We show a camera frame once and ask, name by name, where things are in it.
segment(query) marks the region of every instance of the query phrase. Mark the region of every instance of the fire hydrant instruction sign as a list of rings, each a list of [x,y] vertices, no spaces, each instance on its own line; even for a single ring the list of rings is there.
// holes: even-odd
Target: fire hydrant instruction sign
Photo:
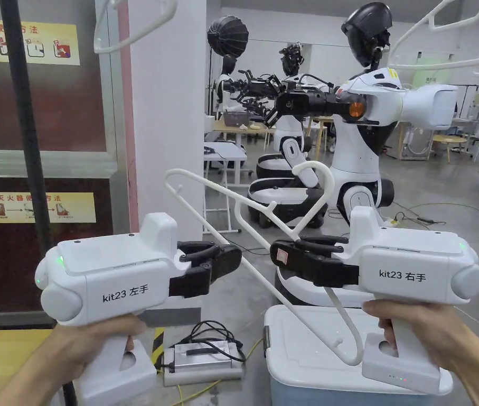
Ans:
[[[48,193],[52,223],[96,223],[92,193]],[[34,223],[31,194],[28,191],[0,192],[0,223]]]
[[[78,32],[74,24],[22,22],[21,25],[28,63],[79,66]],[[2,20],[0,62],[8,62],[8,44]]]

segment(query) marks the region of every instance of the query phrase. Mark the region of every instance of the white pillar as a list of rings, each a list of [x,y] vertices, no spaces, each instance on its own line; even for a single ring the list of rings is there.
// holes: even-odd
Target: white pillar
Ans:
[[[130,35],[159,14],[159,1],[129,2]],[[202,226],[164,186],[164,174],[182,168],[203,175],[203,95],[206,0],[179,0],[175,17],[131,48],[134,139],[140,226],[147,213],[165,211],[178,239],[200,240]],[[199,212],[203,186],[188,178],[183,196]]]

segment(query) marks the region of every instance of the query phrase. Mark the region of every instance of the white storage box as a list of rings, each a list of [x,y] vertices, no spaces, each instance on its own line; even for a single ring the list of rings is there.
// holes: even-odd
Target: white storage box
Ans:
[[[352,333],[334,308],[297,307],[328,337],[343,337],[339,348],[350,357],[356,352]],[[347,309],[363,341],[379,333],[378,319],[361,309]],[[265,315],[266,359],[271,375],[272,406],[427,406],[437,397],[373,381],[361,375],[361,364],[339,360],[285,306],[274,306]],[[442,370],[440,395],[451,392],[454,382]]]

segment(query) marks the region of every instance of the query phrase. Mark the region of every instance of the fire extinguisher instruction sign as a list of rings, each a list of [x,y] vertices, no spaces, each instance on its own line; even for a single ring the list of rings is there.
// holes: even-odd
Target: fire extinguisher instruction sign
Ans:
[[[74,24],[22,22],[28,63],[80,65],[78,32]],[[0,62],[8,62],[8,44],[0,20]]]

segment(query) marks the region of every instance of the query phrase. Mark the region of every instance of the black robot head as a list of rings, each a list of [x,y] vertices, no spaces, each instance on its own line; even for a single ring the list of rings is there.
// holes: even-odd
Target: black robot head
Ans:
[[[229,75],[234,72],[234,69],[236,68],[236,62],[237,59],[235,56],[224,55],[224,58],[222,59],[222,73]]]
[[[286,76],[295,76],[299,73],[299,67],[305,61],[302,56],[302,45],[298,42],[287,46],[279,51],[283,54],[280,59],[283,62],[283,71]]]
[[[380,49],[390,45],[388,28],[392,25],[390,7],[380,2],[365,4],[344,22],[341,29],[362,67],[371,65],[376,54],[381,55]]]

